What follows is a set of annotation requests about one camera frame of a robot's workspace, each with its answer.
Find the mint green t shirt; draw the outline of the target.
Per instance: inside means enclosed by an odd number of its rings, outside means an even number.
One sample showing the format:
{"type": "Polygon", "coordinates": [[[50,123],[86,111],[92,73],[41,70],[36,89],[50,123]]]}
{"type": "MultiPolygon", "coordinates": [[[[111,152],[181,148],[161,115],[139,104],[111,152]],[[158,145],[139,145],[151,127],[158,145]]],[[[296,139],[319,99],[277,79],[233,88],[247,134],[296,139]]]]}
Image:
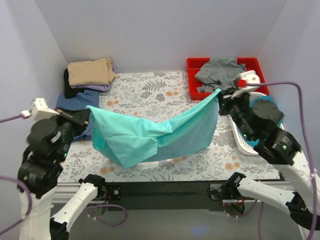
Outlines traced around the mint green t shirt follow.
{"type": "Polygon", "coordinates": [[[126,169],[196,153],[212,142],[219,93],[217,89],[191,109],[159,123],[88,105],[92,145],[126,169]]]}

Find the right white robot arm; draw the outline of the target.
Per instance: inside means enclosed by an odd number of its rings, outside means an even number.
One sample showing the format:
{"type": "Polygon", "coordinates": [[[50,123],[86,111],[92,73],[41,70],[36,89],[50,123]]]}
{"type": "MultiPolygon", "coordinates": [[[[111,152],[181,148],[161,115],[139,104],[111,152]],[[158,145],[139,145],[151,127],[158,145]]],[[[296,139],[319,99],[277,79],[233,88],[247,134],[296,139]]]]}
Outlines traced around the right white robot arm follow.
{"type": "Polygon", "coordinates": [[[233,98],[235,90],[218,94],[219,114],[228,115],[242,135],[259,143],[253,149],[276,168],[292,190],[272,187],[235,172],[216,193],[222,199],[239,197],[257,199],[286,214],[310,231],[320,229],[320,178],[311,173],[301,145],[288,131],[279,127],[284,114],[266,99],[251,103],[247,92],[233,98]]]}

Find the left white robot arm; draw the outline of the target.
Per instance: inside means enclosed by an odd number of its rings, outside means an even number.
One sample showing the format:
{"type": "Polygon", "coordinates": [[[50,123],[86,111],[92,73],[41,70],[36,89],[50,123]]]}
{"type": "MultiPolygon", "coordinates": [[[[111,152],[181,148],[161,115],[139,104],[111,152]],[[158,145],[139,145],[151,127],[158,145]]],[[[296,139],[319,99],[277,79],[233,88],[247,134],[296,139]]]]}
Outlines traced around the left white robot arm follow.
{"type": "Polygon", "coordinates": [[[76,219],[93,200],[106,196],[105,179],[89,174],[80,179],[80,187],[64,207],[51,215],[52,200],[58,178],[63,171],[74,137],[89,124],[91,111],[84,109],[67,113],[57,108],[53,116],[38,120],[27,136],[28,147],[23,153],[17,178],[27,189],[19,188],[22,206],[26,209],[21,240],[67,240],[76,219]]]}

